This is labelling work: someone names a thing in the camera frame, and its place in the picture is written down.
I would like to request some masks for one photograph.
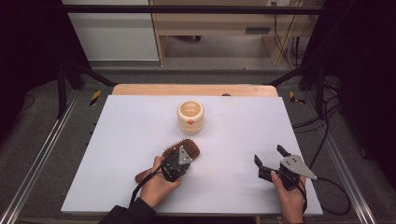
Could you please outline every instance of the floor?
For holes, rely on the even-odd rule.
[[[93,62],[92,66],[99,74],[115,82],[122,83],[238,83],[263,84],[286,74],[291,65],[282,62],[274,67],[259,37],[208,37],[195,41],[192,36],[173,37],[169,41],[164,66],[155,62],[110,63]],[[277,87],[288,110],[290,121],[296,124],[315,116],[312,109],[312,91],[299,91],[299,77],[295,77]],[[4,214],[9,204],[16,204],[17,223],[95,223],[99,217],[73,217],[60,212],[64,195],[73,181],[74,174],[84,155],[87,144],[94,131],[94,124],[100,116],[106,96],[111,88],[84,77],[87,82],[83,91],[70,91],[69,99],[76,97],[74,109],[64,124],[58,124],[62,131],[55,137],[53,145],[46,143],[52,127],[57,125],[56,83],[51,82],[34,88],[26,96],[26,110],[15,121],[14,129],[6,139],[0,142],[0,179],[3,187],[0,195],[0,213]],[[339,85],[338,80],[329,77],[329,82]],[[95,91],[102,95],[95,106],[89,106]],[[305,100],[306,104],[290,101],[290,91],[295,98]],[[326,91],[329,99],[333,92]],[[332,115],[330,136],[320,152],[313,170],[319,176],[325,176],[340,186],[345,184],[343,175],[336,165],[336,156],[340,152],[343,162],[349,169],[353,182],[358,188],[357,194],[363,201],[352,198],[351,210],[343,216],[324,212],[322,217],[308,217],[306,223],[396,223],[396,193],[381,175],[375,161],[361,157],[359,143],[348,127],[346,119],[340,113]],[[323,136],[323,128],[313,123],[306,129],[296,130],[296,138],[306,161],[314,158]],[[37,164],[36,157],[43,153],[43,145],[49,145],[50,154],[44,155],[38,166],[39,175],[33,184],[24,182],[24,178]],[[19,187],[30,194],[20,197],[19,202],[12,199]],[[347,209],[347,198],[343,191],[325,181],[316,184],[319,200],[331,211],[342,213]],[[369,214],[359,211],[367,205]],[[373,216],[373,220],[364,220]],[[277,217],[264,217],[262,223],[277,223]]]

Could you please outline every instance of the white tabletop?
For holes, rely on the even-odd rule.
[[[188,100],[205,109],[205,127],[192,136],[177,127],[177,106]],[[201,154],[181,186],[156,208],[159,215],[280,214],[276,190],[258,178],[254,155],[274,169],[282,159],[277,145],[301,156],[289,116],[282,98],[236,96],[110,95],[62,211],[102,214],[116,204],[127,207],[137,185],[135,175],[186,137]],[[309,179],[306,190],[305,214],[322,215]]]

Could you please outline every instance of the black sleeve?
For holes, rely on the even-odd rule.
[[[114,206],[99,224],[143,224],[149,223],[155,211],[143,200],[137,198],[128,209]]]

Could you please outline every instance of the brown hairbrush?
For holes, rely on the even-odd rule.
[[[192,140],[190,140],[188,138],[184,138],[184,139],[174,143],[172,146],[168,147],[163,152],[163,157],[168,157],[173,152],[178,153],[180,147],[184,148],[184,150],[187,152],[187,154],[189,154],[191,159],[197,158],[200,154],[200,150],[199,150],[198,146],[195,145],[195,143]],[[140,174],[138,174],[137,176],[135,176],[134,181],[136,181],[136,183],[142,182],[143,178],[145,177],[146,171],[143,171]]]

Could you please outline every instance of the black and yellow tape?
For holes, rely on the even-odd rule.
[[[102,91],[96,91],[96,92],[93,94],[92,99],[91,99],[91,102],[90,102],[90,105],[95,105],[95,104],[96,104],[96,102],[98,101],[98,98],[99,98],[99,95],[100,95],[101,92],[102,92]]]
[[[297,100],[294,97],[294,92],[292,92],[292,91],[289,92],[289,97],[290,97],[290,101],[293,102],[293,103],[298,103],[300,105],[304,105],[305,104],[305,100]]]

